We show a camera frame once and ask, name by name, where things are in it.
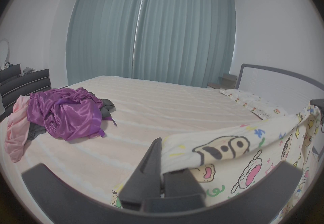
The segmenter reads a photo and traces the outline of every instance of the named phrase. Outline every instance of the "curtain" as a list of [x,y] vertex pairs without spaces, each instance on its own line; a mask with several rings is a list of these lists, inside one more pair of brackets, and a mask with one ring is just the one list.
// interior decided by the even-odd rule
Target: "curtain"
[[143,0],[133,78],[206,87],[228,73],[234,0]]
[[140,2],[77,0],[66,44],[69,85],[100,75],[132,77]]

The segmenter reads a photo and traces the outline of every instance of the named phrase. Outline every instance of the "bed sheet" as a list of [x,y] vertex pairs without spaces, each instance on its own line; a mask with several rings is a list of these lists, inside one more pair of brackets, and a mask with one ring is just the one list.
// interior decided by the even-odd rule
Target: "bed sheet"
[[13,163],[4,150],[7,119],[0,124],[2,174],[20,201],[42,223],[52,222],[32,199],[21,178],[21,173],[40,162],[76,190],[109,204],[113,186],[129,176],[154,139],[260,121],[217,89],[110,76],[70,86],[79,87],[116,106],[111,115],[118,127],[103,121],[103,138],[67,142],[45,133],[27,143],[22,159]]

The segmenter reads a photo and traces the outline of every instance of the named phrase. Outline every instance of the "floral pillow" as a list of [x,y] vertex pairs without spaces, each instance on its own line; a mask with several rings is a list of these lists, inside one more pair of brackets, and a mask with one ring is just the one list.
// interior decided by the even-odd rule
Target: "floral pillow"
[[281,106],[272,104],[264,98],[258,97],[250,92],[238,89],[219,89],[218,91],[244,106],[262,120],[288,115],[286,110]]

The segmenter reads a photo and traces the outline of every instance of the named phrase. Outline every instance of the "white wall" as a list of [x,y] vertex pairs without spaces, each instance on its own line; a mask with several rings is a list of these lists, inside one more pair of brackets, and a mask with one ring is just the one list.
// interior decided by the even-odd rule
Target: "white wall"
[[235,7],[231,74],[257,64],[324,83],[324,24],[311,0],[235,0]]
[[0,39],[9,41],[10,63],[49,68],[52,88],[67,85],[65,46],[75,1],[13,0],[2,16]]

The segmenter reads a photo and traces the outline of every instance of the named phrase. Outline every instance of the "curtain gap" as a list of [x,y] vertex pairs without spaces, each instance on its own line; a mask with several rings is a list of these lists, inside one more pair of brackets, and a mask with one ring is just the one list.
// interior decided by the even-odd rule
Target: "curtain gap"
[[140,8],[138,10],[137,23],[136,23],[136,29],[135,29],[135,39],[134,39],[134,47],[133,47],[133,61],[132,61],[132,78],[133,78],[133,75],[134,75],[134,57],[135,57],[135,44],[136,44],[137,27],[138,27],[138,21],[140,19],[142,3],[143,3],[143,0],[141,0]]

